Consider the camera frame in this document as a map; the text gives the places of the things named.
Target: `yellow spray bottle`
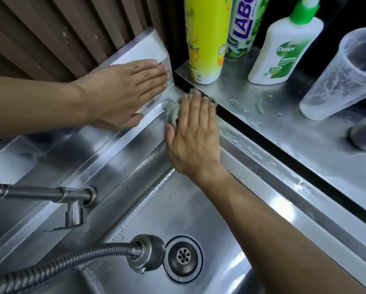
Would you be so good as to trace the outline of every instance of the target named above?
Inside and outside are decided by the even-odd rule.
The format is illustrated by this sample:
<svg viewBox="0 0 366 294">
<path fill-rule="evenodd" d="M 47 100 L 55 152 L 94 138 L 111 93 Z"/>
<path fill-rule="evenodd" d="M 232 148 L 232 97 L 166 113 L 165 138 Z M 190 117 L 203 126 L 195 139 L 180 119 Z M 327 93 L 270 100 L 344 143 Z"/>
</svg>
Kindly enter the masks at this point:
<svg viewBox="0 0 366 294">
<path fill-rule="evenodd" d="M 185 0 L 190 70 L 200 84 L 211 84 L 220 76 L 231 7 L 232 0 Z"/>
</svg>

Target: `grey cloth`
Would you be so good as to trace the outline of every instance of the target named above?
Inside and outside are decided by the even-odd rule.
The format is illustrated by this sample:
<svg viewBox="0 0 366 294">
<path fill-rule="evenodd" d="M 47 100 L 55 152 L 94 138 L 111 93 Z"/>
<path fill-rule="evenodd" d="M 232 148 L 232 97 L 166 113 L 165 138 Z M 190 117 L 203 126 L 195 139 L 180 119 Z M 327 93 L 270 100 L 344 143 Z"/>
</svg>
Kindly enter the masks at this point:
<svg viewBox="0 0 366 294">
<path fill-rule="evenodd" d="M 194 95 L 194 92 L 198 89 L 191 88 L 189 92 L 189 98 L 191 100 L 192 96 Z M 213 103 L 216 103 L 216 101 L 213 98 L 210 98 L 210 101 Z M 172 101 L 168 103 L 166 107 L 166 119 L 167 122 L 170 123 L 176 130 L 177 128 L 177 119 L 179 118 L 179 108 L 180 108 L 180 102 Z"/>
</svg>

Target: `brown wooden wall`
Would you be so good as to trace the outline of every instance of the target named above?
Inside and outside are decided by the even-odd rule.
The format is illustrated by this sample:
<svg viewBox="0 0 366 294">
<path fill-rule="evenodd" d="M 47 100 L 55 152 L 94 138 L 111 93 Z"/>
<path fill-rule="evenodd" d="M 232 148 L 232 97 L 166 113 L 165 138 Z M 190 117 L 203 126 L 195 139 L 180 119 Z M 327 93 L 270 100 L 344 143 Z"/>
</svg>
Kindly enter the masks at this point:
<svg viewBox="0 0 366 294">
<path fill-rule="evenodd" d="M 185 56 L 182 18 L 182 0 L 0 0 L 0 75 L 71 81 L 147 27 L 174 63 Z"/>
</svg>

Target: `clear plastic cup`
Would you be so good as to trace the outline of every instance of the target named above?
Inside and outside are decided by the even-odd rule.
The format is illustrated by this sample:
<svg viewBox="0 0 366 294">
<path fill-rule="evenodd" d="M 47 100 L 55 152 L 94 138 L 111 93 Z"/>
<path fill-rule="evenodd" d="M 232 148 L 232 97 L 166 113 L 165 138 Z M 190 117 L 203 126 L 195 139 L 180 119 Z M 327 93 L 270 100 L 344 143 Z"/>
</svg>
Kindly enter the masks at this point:
<svg viewBox="0 0 366 294">
<path fill-rule="evenodd" d="M 366 28 L 346 34 L 338 52 L 299 104 L 319 121 L 366 98 Z"/>
</svg>

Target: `drain strainer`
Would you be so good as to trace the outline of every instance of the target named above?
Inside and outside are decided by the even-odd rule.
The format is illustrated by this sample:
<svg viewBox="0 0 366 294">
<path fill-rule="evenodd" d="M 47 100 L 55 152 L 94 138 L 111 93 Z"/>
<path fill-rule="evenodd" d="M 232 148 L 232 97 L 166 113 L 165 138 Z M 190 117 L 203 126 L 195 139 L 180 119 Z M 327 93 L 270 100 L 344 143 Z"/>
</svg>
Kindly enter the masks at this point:
<svg viewBox="0 0 366 294">
<path fill-rule="evenodd" d="M 202 269 L 202 252 L 198 244 L 187 236 L 178 236 L 166 245 L 163 267 L 174 281 L 187 283 Z"/>
</svg>

